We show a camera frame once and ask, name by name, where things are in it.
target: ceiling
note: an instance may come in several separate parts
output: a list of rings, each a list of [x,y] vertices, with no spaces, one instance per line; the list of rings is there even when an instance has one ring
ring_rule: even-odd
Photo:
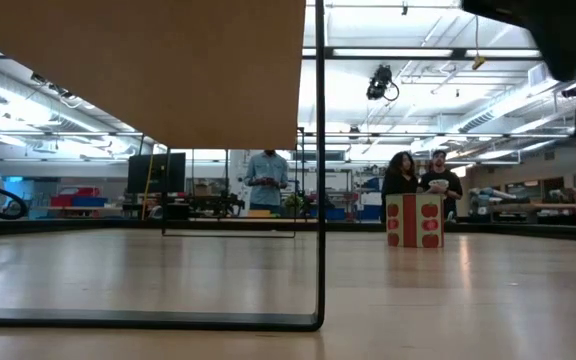
[[[314,1],[308,1],[306,8],[305,47],[314,46],[313,4]],[[474,49],[478,43],[481,49],[535,47],[527,31],[485,18],[477,20],[475,16],[460,11],[456,1],[408,0],[407,4],[407,14],[402,15],[401,1],[327,1],[327,46]],[[570,84],[531,85],[528,72],[541,64],[535,60],[489,59],[477,70],[472,69],[472,63],[471,60],[449,59],[326,61],[327,132],[348,132],[351,126],[357,126],[362,133],[394,134],[392,137],[362,136],[357,140],[328,137],[328,147],[347,149],[348,158],[357,161],[383,161],[402,150],[413,151],[423,157],[432,149],[444,148],[454,151],[451,157],[455,160],[516,162],[519,151],[538,151],[569,141],[566,137],[574,126],[570,116],[576,106],[576,98],[563,98],[560,91]],[[396,101],[366,99],[369,79],[379,65],[389,65],[393,72],[394,82],[400,90]],[[54,131],[139,131],[85,100],[60,101],[59,96],[47,86],[39,87],[30,80],[31,74],[32,71],[23,65],[0,58],[0,88],[27,97],[25,101],[39,104],[50,112],[61,111],[58,118],[63,119],[48,127],[37,127],[32,120],[19,121],[19,129],[2,123],[0,130],[29,131],[37,127],[46,131],[52,126]],[[272,86],[281,85],[270,83],[267,90],[272,91]],[[219,99],[215,99],[215,106],[218,104]],[[313,60],[303,61],[298,116],[299,125],[306,131],[315,130]],[[431,135],[461,132],[470,135],[421,137],[404,136],[405,132]],[[522,137],[485,136],[508,133]],[[113,142],[111,147],[121,143],[117,149],[108,150],[110,148],[106,146],[99,153],[105,154],[102,158],[109,159],[125,158],[139,144],[138,136],[117,137],[114,140],[112,136],[105,135],[77,136],[79,139],[75,139],[75,142],[83,144],[81,146],[97,149],[109,142]],[[56,140],[38,136],[14,138],[35,145],[41,140],[72,142],[67,136],[57,137]],[[86,143],[81,138],[92,141]],[[307,149],[313,148],[313,141],[313,138],[306,139]],[[17,156],[28,153],[27,148],[19,146]],[[45,157],[45,154],[39,152],[29,156]],[[76,154],[66,154],[64,150],[57,149],[51,156],[76,157]]]

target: red and white box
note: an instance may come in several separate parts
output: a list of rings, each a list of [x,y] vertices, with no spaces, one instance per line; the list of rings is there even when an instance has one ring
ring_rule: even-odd
[[[386,196],[388,245],[444,247],[443,197],[435,194]]]

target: wooden floor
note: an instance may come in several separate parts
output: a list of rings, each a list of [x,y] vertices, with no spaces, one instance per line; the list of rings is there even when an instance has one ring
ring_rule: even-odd
[[[0,359],[575,359],[576,242],[333,233],[314,334],[0,329]],[[0,307],[311,312],[315,238],[107,230],[0,238]]]

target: woman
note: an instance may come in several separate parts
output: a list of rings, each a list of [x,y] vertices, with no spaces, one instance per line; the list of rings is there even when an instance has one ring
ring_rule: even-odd
[[[386,177],[381,187],[381,222],[386,222],[386,195],[415,194],[419,182],[415,177],[415,163],[412,156],[402,151],[393,156],[386,169]]]

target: blue pants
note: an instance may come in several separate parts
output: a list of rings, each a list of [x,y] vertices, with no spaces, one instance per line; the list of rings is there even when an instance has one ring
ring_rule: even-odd
[[[271,214],[281,215],[279,205],[250,204],[250,210],[268,210]]]

